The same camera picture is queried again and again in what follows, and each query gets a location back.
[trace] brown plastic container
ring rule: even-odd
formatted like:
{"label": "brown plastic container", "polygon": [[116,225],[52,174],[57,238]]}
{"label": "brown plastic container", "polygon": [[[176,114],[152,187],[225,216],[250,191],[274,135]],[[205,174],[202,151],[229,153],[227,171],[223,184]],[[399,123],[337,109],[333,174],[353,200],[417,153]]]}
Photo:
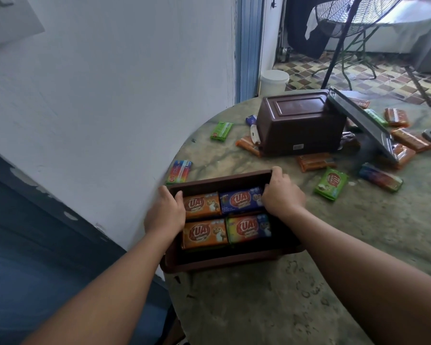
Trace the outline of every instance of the brown plastic container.
{"label": "brown plastic container", "polygon": [[[169,191],[174,196],[182,190],[184,196],[207,194],[218,191],[264,187],[270,182],[272,171],[258,171],[237,174],[229,177],[199,180],[172,185]],[[160,267],[168,274],[177,272],[204,270],[259,260],[277,259],[281,255],[303,251],[299,239],[278,218],[268,215],[272,237],[240,243],[233,246],[215,248],[201,252],[185,252],[181,249],[181,235],[177,235],[166,254],[161,259]]]}
{"label": "brown plastic container", "polygon": [[327,99],[328,90],[265,97],[257,114],[264,156],[337,151],[346,116]]}

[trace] orange snack pack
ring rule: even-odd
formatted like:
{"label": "orange snack pack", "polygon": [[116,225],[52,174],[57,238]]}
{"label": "orange snack pack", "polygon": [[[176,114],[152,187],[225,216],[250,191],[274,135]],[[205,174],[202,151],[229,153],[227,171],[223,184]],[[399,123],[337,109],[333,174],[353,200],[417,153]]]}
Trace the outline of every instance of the orange snack pack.
{"label": "orange snack pack", "polygon": [[368,100],[363,100],[358,98],[350,98],[350,100],[362,109],[367,109],[370,104],[370,101]]}
{"label": "orange snack pack", "polygon": [[431,142],[426,140],[420,133],[412,132],[407,128],[398,128],[391,131],[393,138],[399,143],[420,153],[431,149]]}
{"label": "orange snack pack", "polygon": [[252,138],[250,137],[250,134],[247,134],[246,136],[244,136],[241,139],[237,140],[236,143],[235,143],[235,145],[238,146],[238,147],[240,147],[240,148],[246,149],[249,152],[252,152],[257,157],[261,157],[259,148],[252,141]]}
{"label": "orange snack pack", "polygon": [[385,120],[388,121],[388,126],[391,127],[409,127],[407,113],[401,109],[386,108]]}
{"label": "orange snack pack", "polygon": [[329,153],[301,155],[297,156],[295,159],[299,163],[302,172],[337,166],[335,160]]}
{"label": "orange snack pack", "polygon": [[228,244],[227,229],[223,219],[185,223],[182,231],[182,249],[220,246]]}
{"label": "orange snack pack", "polygon": [[402,144],[394,144],[393,152],[396,155],[397,163],[393,164],[393,162],[386,159],[384,156],[381,157],[381,160],[393,165],[396,169],[401,169],[405,166],[407,162],[410,161],[412,157],[415,156],[416,152],[405,145]]}
{"label": "orange snack pack", "polygon": [[185,219],[215,217],[222,214],[217,192],[184,197],[184,207]]}

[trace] forearm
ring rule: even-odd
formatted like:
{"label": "forearm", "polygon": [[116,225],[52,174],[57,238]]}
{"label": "forearm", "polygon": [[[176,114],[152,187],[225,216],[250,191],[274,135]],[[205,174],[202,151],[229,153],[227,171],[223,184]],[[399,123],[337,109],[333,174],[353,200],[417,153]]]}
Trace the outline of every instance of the forearm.
{"label": "forearm", "polygon": [[172,238],[152,230],[68,301],[25,344],[127,344]]}
{"label": "forearm", "polygon": [[429,275],[335,229],[304,208],[283,220],[340,299],[376,300],[431,329]]}

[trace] tiled floor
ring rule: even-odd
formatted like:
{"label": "tiled floor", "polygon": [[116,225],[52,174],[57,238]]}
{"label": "tiled floor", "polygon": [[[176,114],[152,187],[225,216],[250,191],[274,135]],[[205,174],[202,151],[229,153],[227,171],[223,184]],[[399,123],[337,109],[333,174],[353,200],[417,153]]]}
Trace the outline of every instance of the tiled floor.
{"label": "tiled floor", "polygon": [[[292,54],[288,63],[277,63],[273,68],[286,71],[290,75],[289,89],[319,89],[326,71],[313,74],[319,69],[326,68],[332,55],[333,52],[324,52],[319,60],[314,60],[301,54]],[[376,79],[373,79],[372,71],[364,65],[358,64],[345,69],[354,91],[401,99],[412,104],[427,105],[403,68],[408,65],[405,60],[397,55],[371,54],[370,57],[371,62],[377,66]],[[431,75],[417,72],[414,74],[431,98]],[[341,73],[340,63],[334,67],[328,86],[335,86],[342,90],[349,89],[348,83]]]}

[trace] round table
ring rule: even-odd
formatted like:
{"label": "round table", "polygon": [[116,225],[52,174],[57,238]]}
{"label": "round table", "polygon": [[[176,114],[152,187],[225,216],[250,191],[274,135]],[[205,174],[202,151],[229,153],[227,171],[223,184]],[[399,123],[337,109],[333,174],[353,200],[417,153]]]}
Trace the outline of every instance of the round table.
{"label": "round table", "polygon": [[[306,207],[313,214],[431,275],[431,150],[397,172],[404,185],[395,194],[357,178],[357,155],[336,153],[338,169],[350,179],[333,203],[312,193],[323,170],[302,173],[292,156],[259,159],[235,146],[249,132],[244,120],[257,113],[260,102],[250,99],[221,112],[187,139],[176,159],[193,162],[188,180],[281,166],[306,193]],[[370,107],[377,112],[404,109],[413,128],[431,128],[427,106],[378,98]],[[210,139],[219,121],[233,122],[224,143]],[[371,344],[307,252],[277,261],[166,275],[166,284],[192,345]]]}

